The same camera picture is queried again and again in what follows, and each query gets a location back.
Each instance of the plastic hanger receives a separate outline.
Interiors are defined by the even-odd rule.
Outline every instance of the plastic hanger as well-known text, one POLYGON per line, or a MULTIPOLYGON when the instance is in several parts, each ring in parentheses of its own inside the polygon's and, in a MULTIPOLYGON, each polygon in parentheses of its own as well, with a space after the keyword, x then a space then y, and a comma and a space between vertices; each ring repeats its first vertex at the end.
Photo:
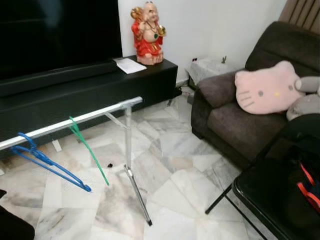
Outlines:
POLYGON ((91 150, 90 146, 88 145, 88 143, 86 142, 84 136, 82 136, 80 130, 79 130, 79 127, 77 125, 77 123, 74 121, 74 119, 70 116, 70 120, 73 122, 73 125, 70 127, 70 130, 81 140, 81 142, 84 143, 84 145, 86 146, 86 148, 89 150, 89 152, 91 153, 91 156, 93 157, 93 159, 95 160, 95 163, 96 165, 98 166, 103 178, 104 178, 104 181, 105 183, 109 186, 109 182, 108 182, 108 179, 104 173, 104 171, 102 170, 94 152, 91 150))
POLYGON ((25 135, 22 132, 18 133, 19 136, 24 137, 25 139, 27 139, 27 141, 30 143, 30 148, 26 148, 23 146, 12 146, 10 149, 12 152, 14 152, 15 154, 28 159, 32 162, 34 162, 35 164, 53 172, 54 174, 62 177, 63 179, 69 181, 70 183, 78 186, 79 188, 82 188, 83 190, 87 191, 87 192, 91 192, 91 188, 88 185, 85 185, 81 179, 79 179, 78 177, 76 177, 74 174, 72 174, 70 171, 68 171, 67 169, 65 169, 63 166, 59 165, 58 163, 52 161, 51 159, 49 159, 42 151, 37 149, 37 145, 34 143, 34 141, 28 137, 27 135, 25 135), (67 175, 69 175, 72 178, 67 177, 66 175, 61 174, 60 172, 46 166, 45 164, 31 158, 28 157, 26 155, 24 155, 23 153, 21 153, 20 151, 24 151, 24 152, 28 152, 31 155, 35 156, 37 159, 41 160, 42 162, 44 162, 45 164, 48 164, 50 166, 56 166, 58 169, 60 169, 61 171, 65 172, 67 175))

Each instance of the hello kitty face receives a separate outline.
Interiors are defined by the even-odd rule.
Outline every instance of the hello kitty face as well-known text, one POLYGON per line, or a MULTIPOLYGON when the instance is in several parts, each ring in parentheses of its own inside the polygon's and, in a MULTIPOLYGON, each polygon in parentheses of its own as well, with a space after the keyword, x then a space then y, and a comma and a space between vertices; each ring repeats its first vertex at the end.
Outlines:
POLYGON ((251 114, 270 114, 287 110, 305 94, 295 88, 299 76, 288 61, 257 71, 239 71, 235 75, 236 100, 251 114))

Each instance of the tv screen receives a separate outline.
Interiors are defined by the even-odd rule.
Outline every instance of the tv screen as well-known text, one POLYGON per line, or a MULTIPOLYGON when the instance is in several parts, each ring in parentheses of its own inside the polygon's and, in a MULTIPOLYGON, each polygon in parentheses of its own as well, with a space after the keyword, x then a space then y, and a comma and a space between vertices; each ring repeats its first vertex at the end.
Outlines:
POLYGON ((121 56, 117 0, 0 1, 0 80, 121 56))

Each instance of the blue hanger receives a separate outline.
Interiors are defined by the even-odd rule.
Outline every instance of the blue hanger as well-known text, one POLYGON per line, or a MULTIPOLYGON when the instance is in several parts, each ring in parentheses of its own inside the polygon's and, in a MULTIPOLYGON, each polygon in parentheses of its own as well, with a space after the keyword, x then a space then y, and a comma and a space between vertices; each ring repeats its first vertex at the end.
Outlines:
POLYGON ((20 155, 21 157, 23 157, 25 159, 28 159, 28 160, 34 162, 35 164, 38 164, 39 166, 41 166, 45 169, 48 169, 49 171, 53 172, 54 174, 64 178, 65 180, 69 181, 70 183, 73 183, 74 185, 77 185, 78 187, 84 189, 85 191, 91 192, 91 188, 88 185, 85 185, 78 177, 73 175, 71 172, 69 172, 67 169, 65 169, 64 167, 62 167, 58 163, 49 159, 42 151, 38 150, 37 145, 34 143, 34 141, 30 137, 28 137, 27 135, 25 135, 22 132, 18 132, 18 135, 21 137, 24 137, 25 139, 28 140, 28 142, 30 143, 30 148, 26 148, 23 146, 12 146, 10 148, 12 152, 14 152, 17 155, 20 155), (42 162, 44 162, 50 166, 56 166, 58 169, 65 172, 66 174, 71 176, 73 179, 61 174, 60 172, 57 172, 56 170, 44 165, 43 163, 41 163, 39 161, 36 161, 35 159, 32 159, 31 157, 28 157, 28 156, 22 154, 21 152, 19 152, 19 150, 30 153, 31 155, 35 156, 37 159, 41 160, 42 162))

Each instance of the marble floor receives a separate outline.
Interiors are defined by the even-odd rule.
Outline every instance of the marble floor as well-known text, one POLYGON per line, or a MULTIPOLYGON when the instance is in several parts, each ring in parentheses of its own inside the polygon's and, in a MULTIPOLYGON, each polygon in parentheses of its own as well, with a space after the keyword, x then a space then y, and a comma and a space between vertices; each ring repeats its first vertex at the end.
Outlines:
MULTIPOLYGON (((132 114, 132 170, 149 212, 146 223, 127 175, 124 130, 112 121, 82 131, 86 147, 69 135, 39 148, 89 185, 86 192, 20 157, 2 159, 0 205, 35 228, 36 240, 256 240, 261 239, 223 199, 205 209, 240 173, 205 140, 191 133, 191 105, 181 95, 132 114)), ((268 239, 275 237, 230 192, 230 198, 268 239)))

